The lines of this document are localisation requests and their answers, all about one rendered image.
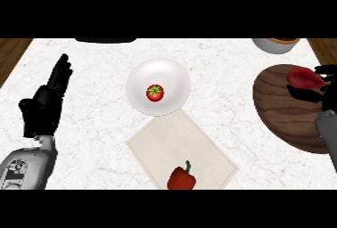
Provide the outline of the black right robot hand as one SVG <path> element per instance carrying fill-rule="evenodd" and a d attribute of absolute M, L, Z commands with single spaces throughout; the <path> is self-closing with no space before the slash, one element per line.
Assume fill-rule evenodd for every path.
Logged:
<path fill-rule="evenodd" d="M 337 64 L 316 66 L 312 71 L 324 79 L 325 86 L 316 89 L 298 89 L 288 84 L 288 93 L 300 101 L 319 102 L 322 111 L 332 110 L 337 113 Z"/>

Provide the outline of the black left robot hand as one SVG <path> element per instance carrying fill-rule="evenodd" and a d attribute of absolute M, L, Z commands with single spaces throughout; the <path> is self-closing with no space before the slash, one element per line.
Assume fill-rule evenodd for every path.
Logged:
<path fill-rule="evenodd" d="M 71 75 L 71 63 L 68 55 L 63 53 L 55 64 L 47 84 L 38 87 L 29 99 L 22 99 L 18 103 L 26 138 L 55 134 Z"/>

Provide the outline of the red pear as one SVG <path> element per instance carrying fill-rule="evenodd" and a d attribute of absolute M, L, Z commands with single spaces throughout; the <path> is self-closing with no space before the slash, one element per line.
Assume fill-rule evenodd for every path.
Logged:
<path fill-rule="evenodd" d="M 288 84 L 298 89 L 316 89 L 325 86 L 324 79 L 307 68 L 296 67 L 287 75 Z"/>

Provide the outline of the white bowl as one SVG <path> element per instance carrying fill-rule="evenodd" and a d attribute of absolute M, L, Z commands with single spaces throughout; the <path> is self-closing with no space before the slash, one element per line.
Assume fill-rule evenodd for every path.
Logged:
<path fill-rule="evenodd" d="M 160 85 L 162 99 L 151 102 L 146 90 Z M 191 91 L 189 75 L 183 66 L 173 60 L 154 58 L 143 61 L 133 69 L 126 82 L 126 96 L 134 109 L 149 115 L 162 116 L 173 113 L 185 104 Z"/>

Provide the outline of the beige placemat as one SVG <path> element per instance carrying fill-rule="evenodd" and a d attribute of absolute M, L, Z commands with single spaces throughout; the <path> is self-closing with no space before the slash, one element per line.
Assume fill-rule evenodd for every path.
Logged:
<path fill-rule="evenodd" d="M 177 167 L 186 168 L 186 161 L 195 190 L 223 189 L 238 170 L 182 109 L 154 118 L 126 144 L 158 189 L 167 188 L 170 175 Z"/>

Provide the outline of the round brown wooden board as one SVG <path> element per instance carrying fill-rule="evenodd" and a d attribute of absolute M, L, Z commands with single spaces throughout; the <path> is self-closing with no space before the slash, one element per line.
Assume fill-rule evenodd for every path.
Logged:
<path fill-rule="evenodd" d="M 279 64 L 267 67 L 253 85 L 253 100 L 260 119 L 275 135 L 298 150 L 327 154 L 315 120 L 321 103 L 293 98 L 287 90 L 287 74 L 298 66 Z"/>

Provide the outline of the grey pot with orange rim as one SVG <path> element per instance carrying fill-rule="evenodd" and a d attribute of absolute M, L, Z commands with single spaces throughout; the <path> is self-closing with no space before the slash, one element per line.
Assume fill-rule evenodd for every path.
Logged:
<path fill-rule="evenodd" d="M 291 51 L 297 42 L 300 41 L 298 38 L 254 38 L 253 42 L 257 48 L 272 54 L 284 54 Z"/>

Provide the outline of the red tomato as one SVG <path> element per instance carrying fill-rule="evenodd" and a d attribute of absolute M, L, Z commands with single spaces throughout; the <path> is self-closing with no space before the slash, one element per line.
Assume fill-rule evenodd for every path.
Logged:
<path fill-rule="evenodd" d="M 160 85 L 151 85 L 146 90 L 146 97 L 151 102 L 158 102 L 162 99 L 164 90 Z"/>

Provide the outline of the black appliance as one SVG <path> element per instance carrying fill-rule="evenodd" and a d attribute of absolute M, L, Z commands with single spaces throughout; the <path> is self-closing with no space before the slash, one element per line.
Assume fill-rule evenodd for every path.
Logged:
<path fill-rule="evenodd" d="M 78 42 L 94 44 L 123 44 L 131 43 L 136 38 L 75 38 Z"/>

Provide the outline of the red bell pepper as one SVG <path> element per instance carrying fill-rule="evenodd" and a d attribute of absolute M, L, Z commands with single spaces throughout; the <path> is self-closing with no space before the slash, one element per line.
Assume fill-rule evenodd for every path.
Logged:
<path fill-rule="evenodd" d="M 186 167 L 177 167 L 167 181 L 168 190 L 192 190 L 196 184 L 196 178 L 191 171 L 191 163 L 186 161 Z"/>

